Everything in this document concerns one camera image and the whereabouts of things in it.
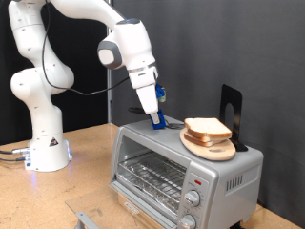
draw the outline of oven top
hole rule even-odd
[[[165,118],[170,123],[183,124],[183,122],[176,120],[174,118],[168,116],[165,116]],[[128,124],[125,125],[123,128],[127,128],[129,131],[132,131],[134,134],[143,136],[147,138],[149,141],[169,149],[174,154],[180,154],[183,159],[176,162],[181,165],[184,165],[185,167],[188,167],[187,165],[188,163],[190,163],[190,161],[194,161],[199,165],[203,163],[205,164],[205,166],[208,166],[219,173],[222,172],[226,173],[228,170],[231,170],[232,167],[240,165],[240,163],[242,163],[243,161],[245,163],[248,160],[253,161],[254,157],[256,157],[257,160],[260,160],[262,156],[262,154],[258,150],[248,147],[249,148],[248,152],[236,153],[235,157],[230,160],[225,160],[225,161],[207,160],[200,156],[194,155],[188,149],[185,148],[185,146],[180,141],[180,137],[179,137],[181,130],[174,130],[169,128],[154,130],[152,128],[152,124],[150,120],[144,120],[144,121]]]

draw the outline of wooden cutting board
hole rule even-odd
[[[180,139],[184,146],[197,156],[201,156],[209,160],[228,160],[235,156],[236,149],[229,139],[224,140],[211,147],[204,147],[196,145],[185,139],[184,133],[186,133],[187,131],[187,128],[181,130]]]

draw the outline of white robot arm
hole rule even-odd
[[[98,56],[108,69],[126,66],[142,107],[154,124],[160,122],[155,84],[158,72],[149,36],[138,19],[126,20],[103,0],[51,0],[65,16],[97,20],[112,29],[98,46]]]
[[[143,109],[147,115],[151,115],[153,123],[158,124],[160,119],[155,95],[158,72],[151,42],[142,22],[137,19],[126,20],[103,0],[50,2],[67,17],[97,20],[112,29],[112,33],[98,46],[100,61],[109,69],[126,66]],[[29,144],[26,169],[48,172],[65,167],[69,163],[70,154],[63,138],[61,111],[51,103],[51,95],[64,90],[52,87],[42,68],[42,47],[46,31],[40,11],[45,3],[45,0],[10,2],[10,24],[18,51],[35,67],[15,74],[10,85],[13,93],[30,110],[33,138]],[[44,56],[50,83],[61,88],[71,87],[73,73],[56,57],[48,39]]]

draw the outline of metal bracket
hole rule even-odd
[[[85,212],[79,212],[76,213],[76,216],[78,217],[77,225],[74,227],[74,229],[85,229],[85,226],[88,227],[88,229],[100,229],[96,224],[86,215]]]
[[[240,91],[233,89],[227,85],[222,85],[221,91],[221,103],[220,103],[220,116],[219,120],[225,124],[226,107],[231,103],[234,108],[234,125],[231,142],[234,144],[237,152],[248,151],[248,148],[243,145],[239,138],[240,128],[240,117],[241,117],[241,105],[242,105],[242,94]]]

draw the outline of oven vent slot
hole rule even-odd
[[[242,174],[237,175],[236,177],[230,178],[226,183],[226,194],[230,193],[232,190],[236,188],[246,185],[252,180],[257,179],[258,177],[258,165],[245,171]]]

